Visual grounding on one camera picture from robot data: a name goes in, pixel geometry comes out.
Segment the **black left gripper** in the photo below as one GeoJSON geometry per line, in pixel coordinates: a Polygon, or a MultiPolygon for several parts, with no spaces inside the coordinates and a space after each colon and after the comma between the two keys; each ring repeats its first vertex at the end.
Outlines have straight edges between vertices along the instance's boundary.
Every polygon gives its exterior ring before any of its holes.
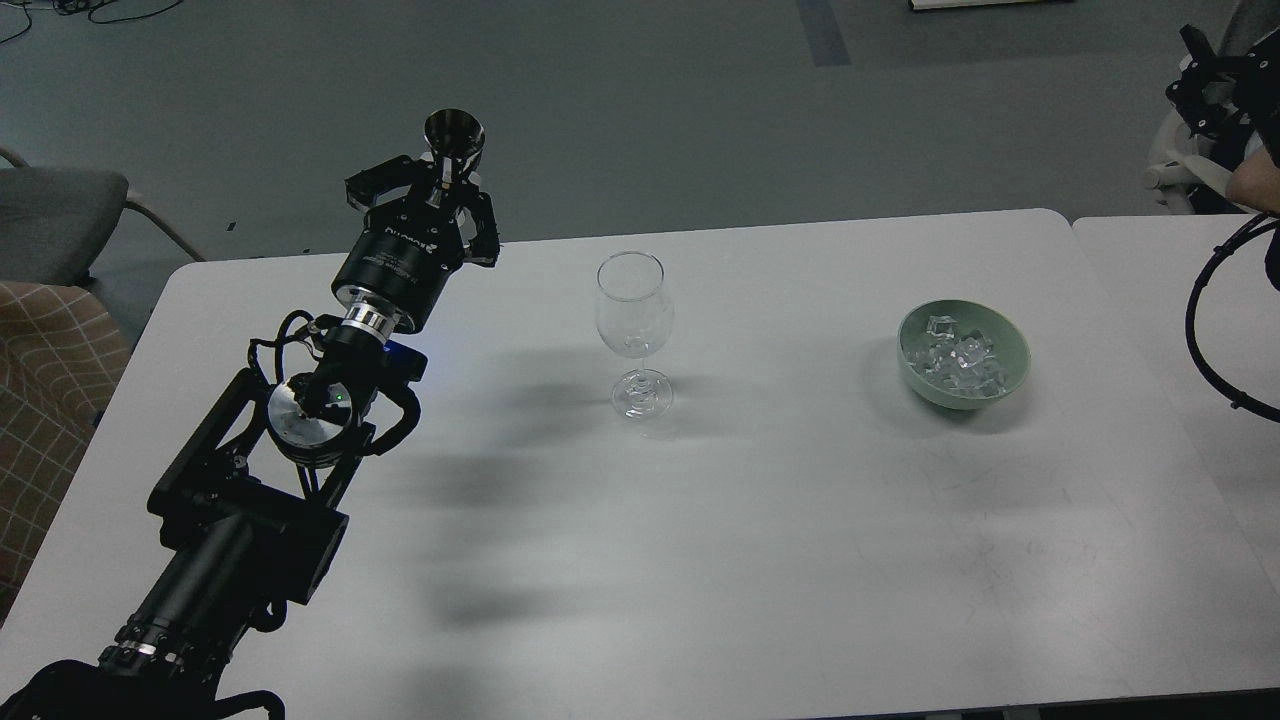
{"type": "Polygon", "coordinates": [[[347,307],[364,300],[396,316],[396,331],[420,332],[448,279],[465,264],[494,268],[500,236],[492,196],[476,176],[449,192],[453,225],[426,217],[399,219],[398,201],[410,184],[408,155],[399,155],[344,181],[346,201],[365,211],[364,229],[332,282],[335,299],[347,307]]]}

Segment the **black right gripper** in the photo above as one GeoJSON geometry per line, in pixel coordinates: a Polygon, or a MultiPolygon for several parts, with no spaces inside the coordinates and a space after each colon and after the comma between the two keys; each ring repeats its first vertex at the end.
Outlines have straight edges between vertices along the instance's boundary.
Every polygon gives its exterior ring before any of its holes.
{"type": "Polygon", "coordinates": [[[1252,124],[1277,161],[1279,31],[1272,29],[1252,47],[1239,40],[1215,46],[1204,31],[1192,24],[1184,24],[1179,37],[1187,58],[1165,96],[1189,136],[1220,141],[1247,133],[1252,124]]]}

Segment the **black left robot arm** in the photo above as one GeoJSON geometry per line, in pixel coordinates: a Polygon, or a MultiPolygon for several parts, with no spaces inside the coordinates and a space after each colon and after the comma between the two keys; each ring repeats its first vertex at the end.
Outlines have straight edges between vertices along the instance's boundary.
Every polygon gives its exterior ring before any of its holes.
{"type": "Polygon", "coordinates": [[[492,197],[475,181],[479,137],[435,138],[346,181],[364,228],[335,274],[342,316],[296,310],[246,365],[148,497],[173,551],[95,664],[61,660],[4,705],[5,719],[283,719],[270,691],[220,697],[247,632],[279,629],[326,574],[360,464],[419,424],[428,366],[396,334],[420,332],[462,265],[494,266],[492,197]]]}

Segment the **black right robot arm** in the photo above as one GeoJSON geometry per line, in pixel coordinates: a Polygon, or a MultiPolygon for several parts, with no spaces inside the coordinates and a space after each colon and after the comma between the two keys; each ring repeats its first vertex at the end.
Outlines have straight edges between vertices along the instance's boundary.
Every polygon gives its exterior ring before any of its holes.
{"type": "Polygon", "coordinates": [[[1260,255],[1262,274],[1277,288],[1277,29],[1261,35],[1252,45],[1226,53],[1215,49],[1206,33],[1192,24],[1179,29],[1187,49],[1180,76],[1165,90],[1174,113],[1190,140],[1203,140],[1212,149],[1239,149],[1234,167],[1225,167],[1199,154],[1174,158],[1175,167],[1190,173],[1190,184],[1208,190],[1248,218],[1221,243],[1196,275],[1187,301],[1184,338],[1194,369],[1230,409],[1266,421],[1277,421],[1277,402],[1247,392],[1213,366],[1228,347],[1225,331],[1212,331],[1215,345],[1201,338],[1204,295],[1222,266],[1249,243],[1266,238],[1260,255]]]}

